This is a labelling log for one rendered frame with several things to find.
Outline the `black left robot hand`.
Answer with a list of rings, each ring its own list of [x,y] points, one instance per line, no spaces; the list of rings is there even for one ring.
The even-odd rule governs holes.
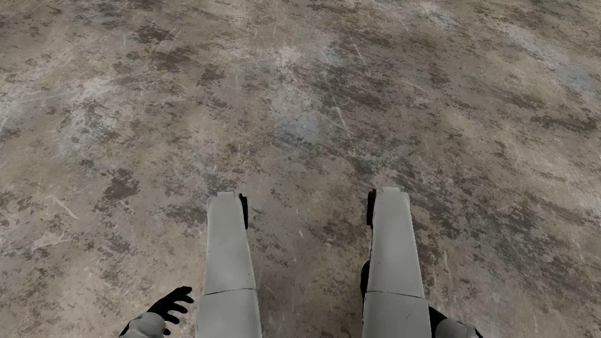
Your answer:
[[[171,331],[167,328],[167,323],[179,324],[178,319],[171,312],[179,312],[185,314],[188,312],[185,306],[179,304],[184,302],[192,304],[193,299],[189,295],[192,291],[190,286],[182,286],[174,289],[168,295],[162,297],[155,302],[147,311],[149,315],[145,315],[148,319],[146,321],[146,328],[144,329],[145,334],[150,338],[159,338],[166,335],[171,335]]]

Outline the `white left robot leg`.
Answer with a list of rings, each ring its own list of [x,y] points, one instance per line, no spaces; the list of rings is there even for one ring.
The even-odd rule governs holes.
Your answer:
[[[242,194],[218,192],[207,203],[206,265],[195,338],[262,338],[257,284]]]

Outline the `white robot leg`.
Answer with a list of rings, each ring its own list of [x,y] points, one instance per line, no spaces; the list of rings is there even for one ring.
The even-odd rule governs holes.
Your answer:
[[[207,203],[206,265],[195,338],[262,338],[257,284],[242,194],[218,192]]]
[[[362,338],[431,338],[408,194],[373,189],[366,220],[372,241],[362,278]]]

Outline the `white right robot leg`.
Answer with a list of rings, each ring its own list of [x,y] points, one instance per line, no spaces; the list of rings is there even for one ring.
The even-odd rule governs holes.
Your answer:
[[[372,241],[362,278],[362,338],[431,338],[408,194],[373,189],[366,220]]]

